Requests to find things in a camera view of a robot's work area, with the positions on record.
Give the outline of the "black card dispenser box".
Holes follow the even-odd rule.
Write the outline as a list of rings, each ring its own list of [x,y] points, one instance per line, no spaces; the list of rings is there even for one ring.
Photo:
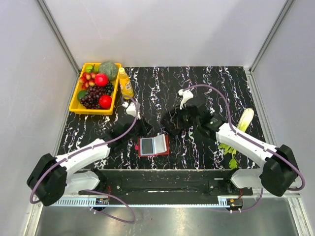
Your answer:
[[[163,115],[160,123],[166,132],[177,136],[184,129],[194,126],[197,115],[198,111],[195,106],[185,106],[182,109],[180,109],[180,106],[176,106]]]

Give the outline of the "red leather card holder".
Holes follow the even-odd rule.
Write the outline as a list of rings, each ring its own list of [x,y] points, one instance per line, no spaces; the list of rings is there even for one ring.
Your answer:
[[[157,135],[155,137],[150,137],[153,139],[153,154],[143,155],[142,154],[142,147],[141,147],[141,140],[145,138],[139,138],[138,144],[135,146],[135,150],[138,151],[139,157],[149,157],[149,156],[159,156],[159,155],[169,155],[169,138],[168,135],[162,134]]]

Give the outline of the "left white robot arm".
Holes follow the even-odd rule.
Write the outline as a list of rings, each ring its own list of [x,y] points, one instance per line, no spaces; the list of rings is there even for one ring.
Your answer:
[[[42,203],[47,207],[55,204],[65,194],[89,190],[95,194],[105,192],[107,183],[96,171],[79,171],[120,152],[124,143],[130,139],[149,133],[152,127],[140,115],[140,104],[137,101],[133,100],[126,107],[126,113],[133,117],[132,123],[117,125],[113,131],[72,152],[56,157],[50,153],[41,156],[27,179],[27,186],[31,189],[30,203]]]

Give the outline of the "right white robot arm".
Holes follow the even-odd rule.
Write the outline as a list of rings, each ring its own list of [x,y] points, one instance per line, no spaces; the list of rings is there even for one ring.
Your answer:
[[[264,188],[274,196],[281,197],[290,189],[299,171],[291,148],[267,144],[205,112],[190,112],[186,103],[193,98],[192,92],[181,89],[178,95],[182,98],[180,110],[184,112],[180,121],[194,125],[202,136],[228,145],[259,166],[257,169],[232,171],[224,182],[227,193],[234,195],[243,188]]]

